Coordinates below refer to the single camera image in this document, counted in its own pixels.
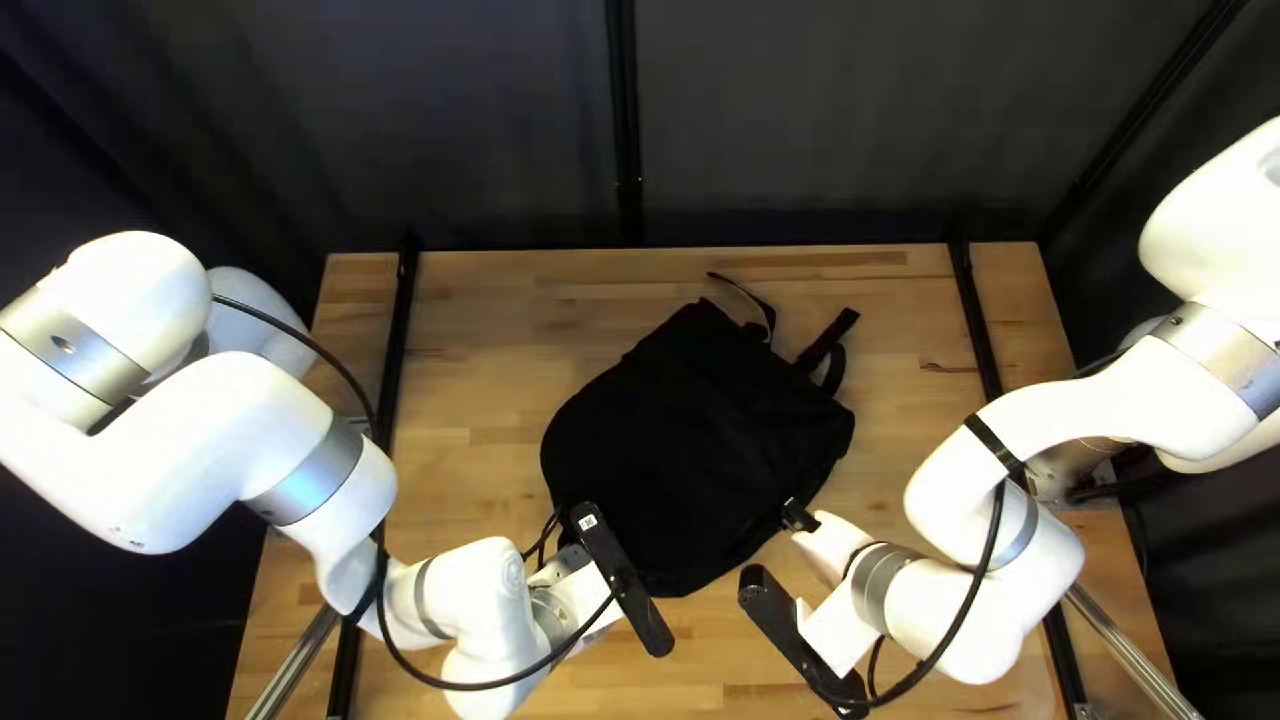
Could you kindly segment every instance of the wood grain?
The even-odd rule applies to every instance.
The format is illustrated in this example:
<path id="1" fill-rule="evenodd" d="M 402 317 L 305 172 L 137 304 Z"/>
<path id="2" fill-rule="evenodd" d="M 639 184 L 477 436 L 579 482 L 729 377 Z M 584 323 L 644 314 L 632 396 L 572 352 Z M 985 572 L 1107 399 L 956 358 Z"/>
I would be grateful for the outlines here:
<path id="1" fill-rule="evenodd" d="M 367 324 L 381 323 L 378 331 L 356 322 L 351 307 L 337 309 L 347 296 L 332 288 L 348 287 L 353 281 L 344 275 L 353 268 L 346 256 L 330 261 L 321 313 L 347 318 L 343 333 L 385 334 L 385 316 L 375 319 L 374 305 L 389 301 L 389 261 L 381 295 L 372 288 L 375 273 L 366 273 L 369 295 L 348 301 L 364 307 Z M 974 264 L 1005 383 L 1069 374 L 1071 357 L 1036 246 L 978 245 Z M 388 519 L 389 550 L 412 561 L 489 534 L 530 542 L 550 510 L 538 448 L 559 405 L 699 295 L 739 319 L 751 318 L 749 305 L 704 278 L 708 269 L 748 283 L 778 307 L 774 348 L 785 357 L 845 305 L 863 314 L 845 341 L 849 369 L 838 395 L 856 413 L 858 430 L 812 507 L 928 550 L 902 514 L 902 487 L 937 442 L 983 404 L 950 261 L 938 245 L 425 254 L 399 398 L 401 487 Z M 348 342 L 344 350 L 362 347 Z M 1143 648 L 1167 662 L 1119 515 L 1093 511 L 1069 521 L 1091 551 L 1087 587 Z M 233 717 L 243 716 L 315 610 L 310 562 L 285 544 L 269 542 L 264 551 Z M 826 593 L 781 536 L 755 561 L 813 603 Z M 517 716 L 829 717 L 831 710 L 737 609 L 736 583 L 733 573 L 691 597 L 658 601 L 677 637 L 668 657 L 648 657 L 635 633 L 618 625 L 557 669 Z M 289 639 L 273 644 L 271 634 L 287 630 Z M 1091 691 L 1098 684 L 1119 698 L 1111 703 L 1107 696 L 1107 707 L 1124 715 L 1107 717 L 1151 715 L 1140 698 L 1121 697 L 1137 693 L 1124 687 L 1125 678 L 1117 682 L 1119 667 L 1101 647 L 1078 644 Z M 442 656 L 428 651 L 413 660 L 436 671 Z M 913 662 L 887 643 L 879 685 Z M 307 682 L 317 671 L 326 691 L 323 660 Z M 326 692 L 305 691 L 285 717 L 323 717 Z M 404 675 L 374 643 L 366 643 L 362 657 L 357 710 L 364 719 L 452 717 L 440 693 Z M 933 675 L 876 712 L 882 719 L 974 715 L 1064 716 L 1039 632 L 1027 639 L 1014 670 L 991 685 Z"/>

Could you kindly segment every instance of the dark backdrop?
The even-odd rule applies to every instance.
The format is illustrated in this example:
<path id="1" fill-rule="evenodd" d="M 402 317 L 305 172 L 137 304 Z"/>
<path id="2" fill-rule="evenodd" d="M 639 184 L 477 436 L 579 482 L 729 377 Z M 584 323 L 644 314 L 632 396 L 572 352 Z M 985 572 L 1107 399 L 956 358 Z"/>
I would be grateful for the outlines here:
<path id="1" fill-rule="evenodd" d="M 643 242 L 671 245 L 933 240 L 956 217 L 975 237 L 1034 237 L 1212 3 L 639 5 Z M 1276 5 L 1252 3 L 1084 213 L 1042 238 L 1079 357 L 1170 304 L 1134 255 L 1155 202 L 1280 113 Z M 305 316 L 326 252 L 411 224 L 435 245 L 622 243 L 603 0 L 15 0 L 0 70 L 5 300 L 132 227 L 257 272 Z M 220 716 L 261 528 L 232 515 L 187 551 L 127 556 L 0 480 L 0 528 L 23 546 L 0 570 L 32 588 L 6 600 L 20 621 L 0 646 L 19 715 L 169 717 L 145 702 L 164 688 L 186 716 Z M 1198 500 L 1148 505 L 1152 537 L 1194 525 Z M 1219 566 L 1252 557 L 1240 547 L 1219 547 Z M 1151 569 L 1197 589 L 1160 609 L 1196 687 L 1194 652 L 1225 646 L 1187 619 L 1231 585 L 1199 592 L 1179 557 L 1153 552 Z M 1222 683 L 1196 692 L 1221 716 L 1256 707 L 1219 702 L 1240 692 Z"/>

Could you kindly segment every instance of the black metal frame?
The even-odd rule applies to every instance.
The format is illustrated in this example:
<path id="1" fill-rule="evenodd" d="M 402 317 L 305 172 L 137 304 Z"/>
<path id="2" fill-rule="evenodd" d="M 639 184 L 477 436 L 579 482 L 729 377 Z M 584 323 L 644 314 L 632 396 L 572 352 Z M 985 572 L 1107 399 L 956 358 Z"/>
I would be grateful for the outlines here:
<path id="1" fill-rule="evenodd" d="M 1217 0 L 1201 19 L 1196 23 L 1188 36 L 1183 40 L 1174 54 L 1166 60 L 1156 79 L 1147 87 L 1134 106 L 1121 119 L 1116 128 L 1107 137 L 1097 154 L 1091 159 L 1085 169 L 1076 176 L 1068 188 L 1062 200 L 1050 213 L 1043 225 L 1037 233 L 1037 240 L 1044 242 L 1066 223 L 1069 223 L 1089 200 L 1103 178 L 1120 160 L 1123 154 L 1142 133 L 1143 128 L 1158 113 L 1164 104 L 1181 86 L 1183 81 L 1199 64 L 1213 44 L 1221 37 L 1226 27 L 1235 19 L 1239 10 L 1249 0 Z M 644 176 L 641 172 L 640 151 L 640 94 L 637 79 L 636 59 L 636 24 L 635 0 L 604 0 L 605 24 L 608 31 L 609 54 L 609 87 L 613 110 L 613 150 L 617 167 L 616 195 L 618 202 L 618 229 L 622 240 L 630 246 L 690 246 L 690 242 L 681 242 L 680 238 L 667 237 L 659 232 L 652 241 L 646 242 L 646 219 L 644 213 Z M 691 219 L 694 234 L 700 224 L 705 224 L 707 218 Z M 722 218 L 709 220 L 713 224 L 722 222 Z M 690 225 L 690 218 L 678 222 L 682 228 Z M 740 233 L 727 233 L 737 236 Z M 847 243 L 850 238 L 828 236 L 826 232 L 820 237 L 796 236 L 795 231 L 785 231 L 778 237 L 768 237 L 764 241 L 755 240 L 751 245 L 824 245 Z M 740 245 L 737 242 L 696 242 L 698 245 Z M 1000 368 L 995 351 L 991 346 L 991 337 L 987 333 L 987 324 L 982 311 L 982 302 L 973 279 L 973 265 L 969 258 L 969 241 L 963 232 L 952 224 L 950 229 L 943 229 L 940 237 L 870 237 L 859 242 L 938 242 L 947 243 L 951 255 L 951 264 L 955 273 L 956 288 L 960 293 L 960 302 L 964 309 L 965 324 L 973 343 L 974 357 L 978 364 L 978 373 L 982 379 L 983 392 L 988 401 L 1004 395 L 1004 383 L 1000 378 Z M 524 245 L 524 249 L 547 247 L 585 247 L 588 245 L 554 242 L 549 245 Z M 394 441 L 394 419 L 399 396 L 399 379 L 404 357 L 404 345 L 408 334 L 410 311 L 412 307 L 415 278 L 417 268 L 417 254 L 425 246 L 412 231 L 406 237 L 399 249 L 399 266 L 397 272 L 396 304 L 392 314 L 392 328 L 388 337 L 387 355 L 383 363 L 383 384 L 379 392 L 378 418 L 370 419 L 374 424 L 375 438 L 385 442 L 388 451 Z M 462 249 L 457 243 L 445 242 L 444 246 L 433 250 Z M 468 242 L 468 250 L 484 249 L 509 249 L 500 243 Z M 1068 633 L 1066 620 L 1060 605 L 1056 605 L 1043 620 L 1044 633 L 1048 639 L 1050 655 L 1053 659 L 1053 667 L 1057 674 L 1059 687 L 1066 705 L 1068 716 L 1074 716 L 1074 706 L 1085 702 L 1084 684 L 1080 679 L 1075 652 L 1071 647 L 1071 638 Z M 347 720 L 351 716 L 352 701 L 355 698 L 356 673 L 360 664 L 360 637 L 361 633 L 355 624 L 344 620 L 338 641 L 338 659 L 334 665 L 333 682 L 330 685 L 329 712 L 330 720 Z"/>
<path id="2" fill-rule="evenodd" d="M 417 260 L 421 243 L 410 232 L 404 236 L 396 266 L 396 300 L 392 305 L 392 325 L 387 333 L 387 352 L 383 356 L 383 382 L 378 391 L 378 416 L 370 418 L 374 442 L 390 455 L 396 445 L 396 410 L 399 406 L 401 374 L 404 366 L 404 348 L 408 342 L 410 315 L 413 310 L 413 290 L 417 286 Z M 360 643 L 364 633 L 351 618 L 342 620 L 338 633 L 338 655 L 334 659 L 333 679 L 329 684 L 329 720 L 347 720 L 356 698 L 356 678 L 360 670 Z"/>
<path id="3" fill-rule="evenodd" d="M 613 100 L 618 229 L 630 245 L 644 240 L 644 176 L 640 170 L 640 87 L 636 70 L 635 0 L 604 0 Z"/>

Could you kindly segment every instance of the silver joint ring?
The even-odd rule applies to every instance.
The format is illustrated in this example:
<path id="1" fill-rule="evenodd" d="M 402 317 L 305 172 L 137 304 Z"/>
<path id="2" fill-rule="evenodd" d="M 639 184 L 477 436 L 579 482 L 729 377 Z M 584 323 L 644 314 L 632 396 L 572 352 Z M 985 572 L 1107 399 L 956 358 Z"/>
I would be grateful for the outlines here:
<path id="1" fill-rule="evenodd" d="M 424 583 L 426 582 L 426 569 L 435 562 L 434 557 L 428 557 L 422 565 L 417 569 L 417 575 L 413 577 L 413 605 L 417 607 L 417 621 L 422 624 L 422 629 L 434 635 L 436 639 L 452 641 L 453 635 L 444 632 L 435 620 L 426 612 L 426 589 Z"/>
<path id="2" fill-rule="evenodd" d="M 1029 493 L 1023 492 L 1023 488 L 1015 486 L 1014 483 L 1005 480 L 1005 496 L 1007 497 L 1011 492 L 1020 492 L 1024 498 L 1027 498 L 1027 510 L 1023 512 L 1023 527 L 1019 528 L 1018 534 L 1014 536 L 1012 542 L 1009 543 L 1000 555 L 991 559 L 987 564 L 987 571 L 1000 570 L 1005 565 L 1009 565 L 1018 556 L 1027 550 L 1027 546 L 1032 543 L 1032 538 L 1036 536 L 1036 528 L 1039 527 L 1039 502 Z"/>
<path id="3" fill-rule="evenodd" d="M 923 553 L 909 547 L 884 542 L 868 548 L 854 568 L 854 575 L 850 578 L 854 610 L 882 635 L 892 637 L 884 621 L 884 597 L 888 594 L 890 583 L 902 568 L 922 557 Z"/>
<path id="4" fill-rule="evenodd" d="M 0 331 L 84 392 L 115 406 L 151 373 L 33 287 L 0 310 Z"/>
<path id="5" fill-rule="evenodd" d="M 1226 315 L 1187 302 L 1148 334 L 1222 380 L 1258 420 L 1280 407 L 1280 352 Z"/>
<path id="6" fill-rule="evenodd" d="M 244 501 L 273 525 L 292 525 L 338 492 L 365 450 L 364 437 L 337 414 L 329 430 L 302 462 L 270 489 Z"/>

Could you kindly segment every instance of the black vertical post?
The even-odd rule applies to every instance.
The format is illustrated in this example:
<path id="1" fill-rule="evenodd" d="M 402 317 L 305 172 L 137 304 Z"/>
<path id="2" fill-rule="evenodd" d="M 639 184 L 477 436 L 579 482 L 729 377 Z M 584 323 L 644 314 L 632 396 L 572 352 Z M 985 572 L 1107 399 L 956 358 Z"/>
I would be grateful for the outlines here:
<path id="1" fill-rule="evenodd" d="M 987 396 L 987 402 L 1005 395 L 1005 384 L 1000 379 L 1000 365 L 996 363 L 996 352 L 991 347 L 991 336 L 987 334 L 987 318 L 982 313 L 982 301 L 978 299 L 978 286 L 973 282 L 973 261 L 969 258 L 969 240 L 955 228 L 947 231 L 947 250 L 951 254 L 951 269 L 955 273 L 956 288 L 960 291 L 960 306 L 964 309 L 965 325 L 969 328 L 969 341 L 973 343 L 973 355 L 978 361 L 978 375 L 982 378 L 982 391 Z M 1027 475 L 1018 473 L 1012 478 L 1018 487 L 1030 493 L 1027 487 Z M 1075 717 L 1075 707 L 1087 702 L 1084 694 L 1084 682 L 1080 679 L 1080 669 L 1075 664 L 1075 650 L 1071 647 L 1071 635 L 1066 629 L 1066 618 L 1062 615 L 1061 603 L 1055 605 L 1044 620 L 1044 638 L 1048 642 L 1048 652 L 1053 659 L 1053 670 L 1057 674 L 1057 685 L 1062 692 L 1062 702 L 1066 705 L 1066 716 Z"/>
<path id="2" fill-rule="evenodd" d="M 635 0 L 604 0 L 604 22 L 609 35 L 618 229 L 627 245 L 640 245 L 644 241 L 644 176 L 640 170 Z"/>
<path id="3" fill-rule="evenodd" d="M 408 341 L 410 314 L 413 310 L 413 287 L 417 284 L 417 237 L 411 232 L 404 237 L 396 266 L 396 300 L 392 305 L 392 327 L 387 333 L 387 354 L 383 356 L 383 383 L 378 389 L 378 416 L 370 418 L 374 445 L 387 455 L 392 454 L 396 436 L 396 409 L 399 405 L 401 370 L 404 364 L 404 346 Z M 338 655 L 333 664 L 329 684 L 328 720 L 348 720 L 356 700 L 356 673 L 360 670 L 360 641 L 364 633 L 351 618 L 343 618 L 338 633 Z"/>

